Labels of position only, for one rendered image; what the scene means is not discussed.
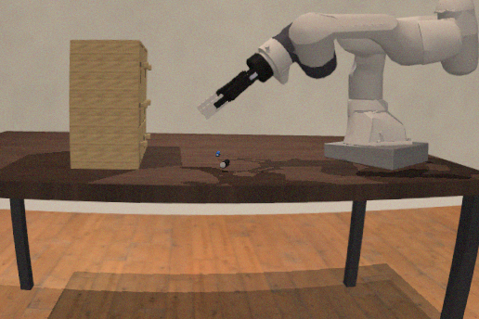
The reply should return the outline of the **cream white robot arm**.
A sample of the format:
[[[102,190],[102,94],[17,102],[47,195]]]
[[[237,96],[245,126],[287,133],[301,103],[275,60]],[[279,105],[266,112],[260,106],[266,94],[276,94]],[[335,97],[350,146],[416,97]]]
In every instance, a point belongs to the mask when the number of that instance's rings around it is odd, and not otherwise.
[[[386,58],[382,54],[401,66],[442,61],[449,74],[469,74],[476,70],[479,58],[474,9],[473,0],[439,0],[437,16],[401,20],[386,14],[306,13],[258,51],[281,84],[289,80],[294,62],[307,76],[320,79],[336,69],[333,40],[337,39],[345,51],[355,55],[348,75],[343,142],[374,147],[412,145],[403,123],[387,111],[388,103],[382,100]]]

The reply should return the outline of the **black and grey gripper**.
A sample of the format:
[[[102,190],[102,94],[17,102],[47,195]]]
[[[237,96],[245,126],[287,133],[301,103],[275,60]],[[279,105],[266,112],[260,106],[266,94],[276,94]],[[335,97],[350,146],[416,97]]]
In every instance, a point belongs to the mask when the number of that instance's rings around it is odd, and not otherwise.
[[[237,96],[256,80],[259,79],[260,82],[264,83],[274,74],[268,62],[258,53],[249,57],[246,63],[249,70],[240,72],[238,76],[230,81],[231,83],[229,82],[225,87],[223,86],[222,89],[218,89],[219,91],[217,90],[216,93],[197,106],[199,112],[201,112],[207,120],[228,104],[228,102],[235,100]]]

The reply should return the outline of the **tan wooden chest of drawers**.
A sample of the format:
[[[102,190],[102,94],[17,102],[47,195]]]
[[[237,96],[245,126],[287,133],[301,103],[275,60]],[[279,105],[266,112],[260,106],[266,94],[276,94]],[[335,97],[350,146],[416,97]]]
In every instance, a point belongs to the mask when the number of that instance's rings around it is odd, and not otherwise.
[[[138,170],[140,46],[147,49],[140,40],[71,40],[71,169]]]

